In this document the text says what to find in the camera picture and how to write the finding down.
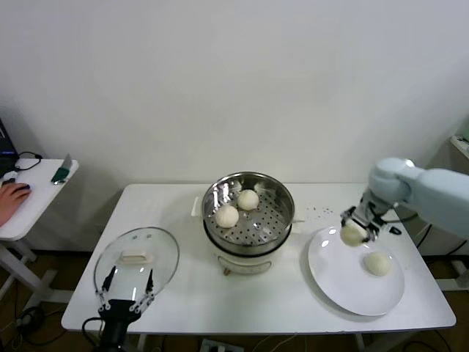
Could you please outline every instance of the floor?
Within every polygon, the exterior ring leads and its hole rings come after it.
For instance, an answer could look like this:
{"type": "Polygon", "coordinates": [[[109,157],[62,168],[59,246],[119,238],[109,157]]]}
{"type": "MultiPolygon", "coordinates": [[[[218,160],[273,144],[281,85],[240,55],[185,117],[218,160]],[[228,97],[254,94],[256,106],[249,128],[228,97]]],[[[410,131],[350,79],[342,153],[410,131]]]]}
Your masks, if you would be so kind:
{"type": "MultiPolygon", "coordinates": [[[[86,257],[64,257],[52,255],[39,255],[34,263],[29,263],[30,269],[37,275],[42,276],[48,268],[59,270],[57,277],[53,281],[53,288],[70,290],[73,289],[87,263],[86,257]]],[[[437,261],[429,264],[429,268],[436,278],[455,277],[455,273],[448,263],[437,261]]],[[[0,269],[0,284],[7,278],[7,272],[0,269]]],[[[0,338],[6,346],[5,351],[67,351],[86,352],[91,351],[89,343],[79,333],[66,332],[57,341],[44,346],[33,346],[26,341],[21,341],[16,337],[13,325],[3,328],[15,317],[15,297],[17,296],[17,314],[30,296],[22,284],[13,285],[3,300],[0,301],[0,338]]],[[[448,302],[457,316],[457,325],[451,329],[439,330],[441,336],[448,342],[452,352],[469,351],[469,292],[445,293],[448,302]]],[[[43,304],[45,312],[56,312],[48,316],[45,324],[29,337],[30,342],[41,343],[52,339],[62,333],[60,326],[61,312],[65,308],[60,304],[43,304]]],[[[370,343],[379,337],[379,334],[367,334],[363,338],[365,343],[370,343]]],[[[216,336],[216,337],[196,337],[196,336],[151,336],[147,339],[145,352],[162,351],[165,352],[187,351],[197,352],[203,338],[217,340],[221,342],[238,345],[245,348],[246,352],[251,352],[254,346],[265,337],[255,336],[216,336]]],[[[256,352],[270,352],[275,346],[285,340],[288,336],[270,337],[256,349],[256,352]]],[[[421,341],[430,347],[422,344],[412,343],[405,347],[406,343],[394,348],[392,352],[448,352],[450,351],[442,338],[435,331],[422,331],[414,335],[410,341],[421,341]]],[[[357,351],[355,338],[352,335],[320,335],[320,336],[297,336],[276,349],[277,352],[285,351],[357,351]]]]}

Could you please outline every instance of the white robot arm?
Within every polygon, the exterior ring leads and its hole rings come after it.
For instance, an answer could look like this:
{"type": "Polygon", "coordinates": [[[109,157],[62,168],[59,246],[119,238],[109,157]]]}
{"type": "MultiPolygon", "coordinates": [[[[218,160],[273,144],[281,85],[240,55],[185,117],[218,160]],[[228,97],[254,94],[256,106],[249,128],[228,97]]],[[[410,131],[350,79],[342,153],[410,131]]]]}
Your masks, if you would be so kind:
{"type": "Polygon", "coordinates": [[[388,158],[376,164],[358,207],[341,214],[342,226],[352,219],[375,240],[385,221],[381,216],[396,205],[414,210],[435,226],[469,238],[469,176],[445,169],[420,169],[406,159],[388,158]]]}

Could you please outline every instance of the white plate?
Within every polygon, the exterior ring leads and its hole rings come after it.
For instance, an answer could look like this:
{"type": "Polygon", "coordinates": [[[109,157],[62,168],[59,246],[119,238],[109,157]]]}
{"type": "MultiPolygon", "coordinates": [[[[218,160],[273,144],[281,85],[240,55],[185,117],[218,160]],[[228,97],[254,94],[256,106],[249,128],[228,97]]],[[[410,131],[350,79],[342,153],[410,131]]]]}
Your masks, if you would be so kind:
{"type": "Polygon", "coordinates": [[[379,240],[351,247],[340,238],[340,225],[317,232],[308,250],[309,268],[321,290],[340,307],[359,315],[384,315],[401,300],[404,274],[379,240]],[[385,276],[368,272],[363,259],[381,252],[391,259],[385,276]]]}

